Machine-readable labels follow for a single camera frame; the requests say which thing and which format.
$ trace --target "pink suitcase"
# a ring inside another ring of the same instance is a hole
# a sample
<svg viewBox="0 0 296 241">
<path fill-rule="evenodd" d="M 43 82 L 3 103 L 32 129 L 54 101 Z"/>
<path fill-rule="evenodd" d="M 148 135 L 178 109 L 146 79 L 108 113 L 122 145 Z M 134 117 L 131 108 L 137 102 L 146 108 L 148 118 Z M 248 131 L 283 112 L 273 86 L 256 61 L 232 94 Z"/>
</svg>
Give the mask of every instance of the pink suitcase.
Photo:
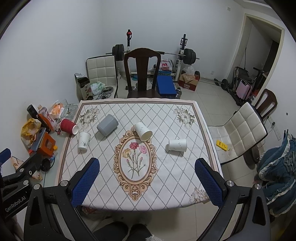
<svg viewBox="0 0 296 241">
<path fill-rule="evenodd" d="M 246 100 L 249 97 L 251 90 L 252 86 L 248 82 L 241 80 L 239 86 L 237 87 L 236 93 L 239 98 Z"/>
</svg>

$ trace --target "black pants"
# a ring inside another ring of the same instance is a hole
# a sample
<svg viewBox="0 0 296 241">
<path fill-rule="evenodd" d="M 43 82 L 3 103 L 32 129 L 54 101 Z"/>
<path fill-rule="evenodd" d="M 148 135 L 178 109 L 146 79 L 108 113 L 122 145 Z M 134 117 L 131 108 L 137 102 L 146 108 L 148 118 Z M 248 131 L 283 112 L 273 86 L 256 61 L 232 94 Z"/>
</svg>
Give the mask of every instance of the black pants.
<svg viewBox="0 0 296 241">
<path fill-rule="evenodd" d="M 128 226 L 123 222 L 113 222 L 94 232 L 98 241 L 122 241 L 128 234 Z M 151 233 L 143 224 L 135 224 L 131 227 L 126 241 L 145 241 Z"/>
</svg>

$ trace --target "floral print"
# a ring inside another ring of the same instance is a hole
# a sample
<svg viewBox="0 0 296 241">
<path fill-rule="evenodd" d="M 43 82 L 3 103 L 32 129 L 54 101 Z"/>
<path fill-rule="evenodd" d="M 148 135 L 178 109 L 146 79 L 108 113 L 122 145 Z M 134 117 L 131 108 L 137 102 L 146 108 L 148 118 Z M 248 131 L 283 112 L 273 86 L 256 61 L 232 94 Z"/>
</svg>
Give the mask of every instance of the floral print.
<svg viewBox="0 0 296 241">
<path fill-rule="evenodd" d="M 142 164 L 142 160 L 143 160 L 143 157 L 140 157 L 139 156 L 143 153 L 143 154 L 146 154 L 147 153 L 147 148 L 145 146 L 140 146 L 139 147 L 139 144 L 137 142 L 132 142 L 130 145 L 129 145 L 130 149 L 127 148 L 125 150 L 123 150 L 122 152 L 122 157 L 123 158 L 126 158 L 126 162 L 130 168 L 130 171 L 132 171 L 132 176 L 131 178 L 133 178 L 133 175 L 134 175 L 134 172 L 136 172 L 138 174 L 138 176 L 140 176 L 140 171 L 143 167 L 146 166 L 146 164 L 144 164 L 142 167 L 141 167 L 141 164 Z M 139 147 L 139 153 L 136 154 L 136 149 Z"/>
<path fill-rule="evenodd" d="M 180 109 L 179 107 L 174 110 L 174 114 L 177 115 L 180 123 L 184 123 L 186 129 L 191 129 L 192 124 L 195 122 L 194 115 L 191 115 L 188 110 Z"/>
<path fill-rule="evenodd" d="M 83 129 L 87 129 L 89 127 L 90 122 L 94 122 L 96 119 L 96 115 L 99 114 L 100 111 L 97 107 L 93 108 L 92 110 L 87 110 L 85 114 L 80 115 L 80 123 L 82 123 Z"/>
<path fill-rule="evenodd" d="M 191 194 L 188 204 L 196 204 L 203 201 L 207 201 L 209 199 L 209 196 L 205 192 L 205 190 L 198 190 L 197 188 L 194 188 L 193 193 Z"/>
</svg>

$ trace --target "white patterned tablecloth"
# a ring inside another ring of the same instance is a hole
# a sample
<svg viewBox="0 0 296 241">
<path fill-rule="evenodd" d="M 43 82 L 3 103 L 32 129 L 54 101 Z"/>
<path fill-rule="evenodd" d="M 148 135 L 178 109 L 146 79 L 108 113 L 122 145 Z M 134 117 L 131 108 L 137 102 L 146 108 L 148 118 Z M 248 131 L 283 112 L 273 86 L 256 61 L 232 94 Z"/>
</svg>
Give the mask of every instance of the white patterned tablecloth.
<svg viewBox="0 0 296 241">
<path fill-rule="evenodd" d="M 119 125 L 103 137 L 96 126 L 108 114 L 115 116 Z M 139 121 L 153 132 L 147 142 L 141 142 L 133 129 Z M 56 183 L 69 180 L 91 157 L 98 158 L 100 172 L 84 206 L 124 211 L 186 207 L 208 201 L 194 171 L 196 159 L 204 158 L 222 173 L 213 140 L 194 101 L 81 101 L 74 122 L 91 134 L 89 148 L 78 150 L 78 135 L 66 138 Z M 169 139 L 183 138 L 187 140 L 186 152 L 168 151 Z"/>
</svg>

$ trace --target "chair backrest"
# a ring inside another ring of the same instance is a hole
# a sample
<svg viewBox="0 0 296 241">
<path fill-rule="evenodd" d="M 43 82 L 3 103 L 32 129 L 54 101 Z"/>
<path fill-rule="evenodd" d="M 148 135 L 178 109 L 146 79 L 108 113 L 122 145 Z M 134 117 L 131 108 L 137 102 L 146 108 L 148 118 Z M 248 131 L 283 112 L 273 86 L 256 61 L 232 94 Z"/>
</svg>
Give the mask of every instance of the chair backrest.
<svg viewBox="0 0 296 241">
<path fill-rule="evenodd" d="M 100 81 L 106 86 L 118 85 L 114 55 L 88 58 L 86 60 L 86 72 L 91 84 Z"/>
<path fill-rule="evenodd" d="M 248 102 L 231 117 L 224 127 L 237 156 L 241 156 L 267 136 L 262 118 Z"/>
<path fill-rule="evenodd" d="M 262 99 L 262 97 L 263 97 L 263 95 L 265 93 L 267 93 L 266 99 L 262 102 L 262 104 L 260 106 L 258 106 L 259 103 L 260 103 L 260 100 Z M 270 105 L 272 103 L 274 103 L 274 106 L 270 110 L 268 110 L 264 116 L 262 116 L 262 113 L 265 110 L 267 110 L 267 108 L 270 107 Z M 276 106 L 277 106 L 276 96 L 275 96 L 275 94 L 272 91 L 270 91 L 268 89 L 265 89 L 262 92 L 260 98 L 258 99 L 258 101 L 256 102 L 256 104 L 254 105 L 254 107 L 256 108 L 256 110 L 258 112 L 258 114 L 260 114 L 262 116 L 262 119 L 264 119 L 265 117 L 267 117 L 269 115 L 269 113 L 272 112 L 275 109 Z"/>
<path fill-rule="evenodd" d="M 131 91 L 131 75 L 128 68 L 128 58 L 136 59 L 137 76 L 138 76 L 138 91 L 147 90 L 147 71 L 148 61 L 151 57 L 157 57 L 157 64 L 152 82 L 152 89 L 155 89 L 156 78 L 160 66 L 161 56 L 160 53 L 148 48 L 137 48 L 124 55 L 124 70 L 126 72 L 126 81 L 128 84 L 128 90 Z"/>
</svg>

